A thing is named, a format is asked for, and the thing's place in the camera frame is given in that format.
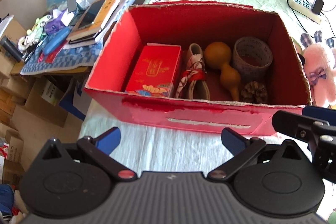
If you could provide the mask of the brown pine cone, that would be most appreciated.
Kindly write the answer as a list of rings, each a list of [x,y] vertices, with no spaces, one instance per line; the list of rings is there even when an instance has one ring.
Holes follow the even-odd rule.
[[[264,84],[252,81],[242,89],[241,98],[247,103],[266,104],[268,100],[266,87]]]

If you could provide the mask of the small red gift box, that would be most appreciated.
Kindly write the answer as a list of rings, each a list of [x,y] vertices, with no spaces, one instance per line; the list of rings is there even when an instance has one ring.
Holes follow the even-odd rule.
[[[181,46],[176,45],[149,43],[144,46],[125,92],[148,97],[172,97],[181,51]]]

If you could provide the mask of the white packing tape roll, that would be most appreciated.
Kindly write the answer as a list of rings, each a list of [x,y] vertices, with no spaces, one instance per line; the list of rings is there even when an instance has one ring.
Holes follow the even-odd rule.
[[[272,61],[272,52],[262,40],[243,37],[235,42],[232,63],[242,78],[259,79],[264,77]]]

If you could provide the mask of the orange wooden gourd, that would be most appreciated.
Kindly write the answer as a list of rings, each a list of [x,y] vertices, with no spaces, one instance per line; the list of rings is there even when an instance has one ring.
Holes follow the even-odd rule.
[[[230,92],[234,101],[239,101],[239,86],[241,76],[239,72],[231,67],[232,52],[230,47],[223,42],[213,42],[204,51],[206,65],[213,70],[220,70],[220,83]]]

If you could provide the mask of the pink bunny plush toy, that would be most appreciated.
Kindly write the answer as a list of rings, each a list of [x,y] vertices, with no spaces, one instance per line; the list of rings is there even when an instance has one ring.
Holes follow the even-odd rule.
[[[302,34],[301,42],[313,103],[326,108],[335,105],[335,38],[325,40],[322,32],[316,31],[313,38]]]

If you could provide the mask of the blue patterned cloth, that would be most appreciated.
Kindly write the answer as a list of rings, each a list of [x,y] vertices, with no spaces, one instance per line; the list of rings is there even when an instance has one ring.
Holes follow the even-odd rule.
[[[91,67],[97,60],[103,45],[102,43],[92,44],[90,46],[71,48],[61,50],[52,63],[47,62],[47,58],[43,57],[42,61],[38,59],[42,53],[43,43],[30,59],[23,65],[20,74],[23,76],[39,75],[47,72],[68,71],[78,67]]]

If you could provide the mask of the black charger adapter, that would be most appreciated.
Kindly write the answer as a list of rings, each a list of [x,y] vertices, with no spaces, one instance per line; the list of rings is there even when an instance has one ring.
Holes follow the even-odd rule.
[[[319,15],[322,11],[323,6],[324,6],[324,1],[323,0],[314,0],[311,11],[314,14]]]

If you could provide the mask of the white power strip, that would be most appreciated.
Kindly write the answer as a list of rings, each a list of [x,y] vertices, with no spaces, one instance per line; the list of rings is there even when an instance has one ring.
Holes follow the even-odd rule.
[[[319,15],[312,12],[311,4],[306,0],[288,0],[289,7],[301,15],[309,18],[310,20],[320,24],[322,19]]]

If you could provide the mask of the yellow book stack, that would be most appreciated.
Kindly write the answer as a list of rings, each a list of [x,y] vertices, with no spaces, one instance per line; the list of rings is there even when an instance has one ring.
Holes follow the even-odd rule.
[[[79,30],[78,26],[80,24],[80,20],[83,19],[84,14],[89,8],[86,9],[84,14],[80,17],[80,19],[75,24],[74,28],[72,28],[72,31],[70,32],[70,34],[67,36],[67,41],[71,42],[71,41],[75,41],[78,39],[86,38],[87,36],[91,36],[93,34],[96,34],[102,31],[102,29],[105,27],[108,20],[110,19],[111,15],[113,14],[114,10],[116,10],[116,8],[118,7],[118,4],[120,3],[120,1],[121,0],[105,0],[98,15],[96,16],[96,19],[94,20],[94,23],[88,26],[87,28],[83,28]]]

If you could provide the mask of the blue pencil case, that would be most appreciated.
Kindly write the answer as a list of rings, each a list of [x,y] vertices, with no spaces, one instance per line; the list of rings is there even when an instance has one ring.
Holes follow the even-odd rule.
[[[46,45],[43,48],[43,54],[49,55],[54,51],[70,34],[71,29],[69,27],[64,27],[60,31],[55,32],[46,39]]]

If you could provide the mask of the cardboard storage box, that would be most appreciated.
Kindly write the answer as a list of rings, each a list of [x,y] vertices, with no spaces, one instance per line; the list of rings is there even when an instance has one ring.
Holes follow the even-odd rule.
[[[26,30],[14,18],[13,15],[5,17],[1,21],[1,39],[6,36],[13,44],[17,45],[18,40],[26,35]],[[1,46],[0,71],[1,79],[8,79],[16,60]]]

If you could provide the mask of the purple tissue pack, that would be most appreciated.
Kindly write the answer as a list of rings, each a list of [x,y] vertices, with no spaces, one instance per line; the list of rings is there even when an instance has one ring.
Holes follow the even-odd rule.
[[[44,32],[48,35],[52,35],[65,27],[62,23],[61,16],[49,20],[46,25],[44,26]]]

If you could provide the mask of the large red cardboard box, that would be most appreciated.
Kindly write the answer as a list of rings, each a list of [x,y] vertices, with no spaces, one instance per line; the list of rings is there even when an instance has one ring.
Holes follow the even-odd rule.
[[[243,135],[272,135],[275,112],[312,103],[280,16],[216,2],[129,7],[85,91],[123,122]]]

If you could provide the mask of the green frog toy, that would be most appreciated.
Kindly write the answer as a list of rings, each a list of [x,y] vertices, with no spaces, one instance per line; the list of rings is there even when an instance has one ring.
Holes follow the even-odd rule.
[[[53,18],[54,17],[51,14],[47,14],[41,18],[37,18],[31,30],[34,31],[37,30],[38,28],[43,28],[46,25],[46,23]]]

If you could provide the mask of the tablet with dark screen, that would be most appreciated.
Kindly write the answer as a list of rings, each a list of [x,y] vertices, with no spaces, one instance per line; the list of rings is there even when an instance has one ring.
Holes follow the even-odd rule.
[[[80,20],[80,24],[78,26],[79,30],[83,28],[87,28],[88,26],[94,23],[94,20],[96,19],[96,16],[98,15],[104,2],[105,0],[99,0],[99,1],[92,3],[92,5],[89,7],[89,9],[84,14],[83,19]]]

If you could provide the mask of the black thermos bottle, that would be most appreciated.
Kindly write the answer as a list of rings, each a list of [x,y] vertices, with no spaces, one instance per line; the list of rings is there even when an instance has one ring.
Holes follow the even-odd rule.
[[[1,46],[19,63],[23,59],[22,53],[17,49],[14,43],[12,43],[7,36],[1,38]]]

